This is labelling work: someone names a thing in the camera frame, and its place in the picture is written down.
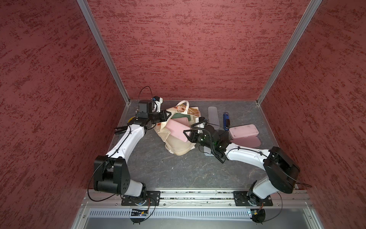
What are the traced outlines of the pink pencil case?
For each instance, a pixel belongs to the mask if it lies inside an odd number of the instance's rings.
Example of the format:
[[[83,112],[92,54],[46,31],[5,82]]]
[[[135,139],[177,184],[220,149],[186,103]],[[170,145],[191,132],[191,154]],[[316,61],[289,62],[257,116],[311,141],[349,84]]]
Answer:
[[[257,136],[249,136],[231,140],[232,143],[246,148],[258,148],[261,146],[261,141]]]
[[[179,122],[176,122],[174,120],[169,120],[165,126],[169,131],[170,131],[170,135],[183,141],[183,142],[187,142],[187,138],[185,137],[185,135],[183,134],[184,130],[189,130],[190,127],[181,124]]]
[[[232,139],[247,138],[258,136],[259,131],[254,124],[237,126],[229,128],[229,134]]]

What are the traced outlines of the printed canvas tote bag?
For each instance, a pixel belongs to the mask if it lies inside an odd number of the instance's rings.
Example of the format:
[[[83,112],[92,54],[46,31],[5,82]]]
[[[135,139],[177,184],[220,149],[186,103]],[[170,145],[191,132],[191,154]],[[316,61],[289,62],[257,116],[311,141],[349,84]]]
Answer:
[[[187,100],[179,102],[176,106],[168,108],[171,116],[167,121],[158,123],[153,129],[165,143],[165,148],[170,153],[182,156],[195,148],[195,143],[188,140],[191,125],[196,124],[201,117],[198,107],[191,107]]]

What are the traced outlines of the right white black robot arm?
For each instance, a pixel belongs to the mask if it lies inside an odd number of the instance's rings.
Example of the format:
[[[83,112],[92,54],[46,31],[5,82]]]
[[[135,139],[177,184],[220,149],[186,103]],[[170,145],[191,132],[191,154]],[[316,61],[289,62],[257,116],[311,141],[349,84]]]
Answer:
[[[291,194],[295,189],[300,168],[281,148],[246,148],[221,139],[214,129],[207,127],[184,130],[183,134],[189,142],[209,148],[221,163],[238,161],[266,172],[266,176],[256,180],[246,195],[240,198],[247,206],[266,206],[272,194]]]

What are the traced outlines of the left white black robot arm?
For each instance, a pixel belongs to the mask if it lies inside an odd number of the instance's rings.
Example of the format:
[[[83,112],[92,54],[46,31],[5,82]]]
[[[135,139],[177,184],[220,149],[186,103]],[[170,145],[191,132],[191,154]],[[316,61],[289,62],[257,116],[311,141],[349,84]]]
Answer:
[[[95,191],[130,197],[136,205],[145,204],[148,199],[146,185],[131,179],[128,160],[146,132],[172,116],[171,112],[161,109],[162,103],[163,99],[158,96],[139,101],[135,117],[118,128],[124,131],[122,138],[106,155],[98,156],[94,161],[89,184],[93,184]]]

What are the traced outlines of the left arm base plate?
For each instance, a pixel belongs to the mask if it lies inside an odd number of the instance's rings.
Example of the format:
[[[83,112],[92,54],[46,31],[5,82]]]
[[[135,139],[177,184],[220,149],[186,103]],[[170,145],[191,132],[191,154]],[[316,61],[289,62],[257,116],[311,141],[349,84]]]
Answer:
[[[148,207],[158,206],[161,197],[161,191],[148,190],[141,197],[126,196],[122,197],[121,205],[130,207]]]

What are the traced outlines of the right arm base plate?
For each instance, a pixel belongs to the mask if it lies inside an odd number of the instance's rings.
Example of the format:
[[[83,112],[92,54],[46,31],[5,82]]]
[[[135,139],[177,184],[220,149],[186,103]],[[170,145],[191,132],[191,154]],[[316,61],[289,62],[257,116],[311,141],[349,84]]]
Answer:
[[[260,199],[254,194],[249,195],[247,191],[234,191],[234,202],[237,207],[272,207],[273,202],[270,196]]]

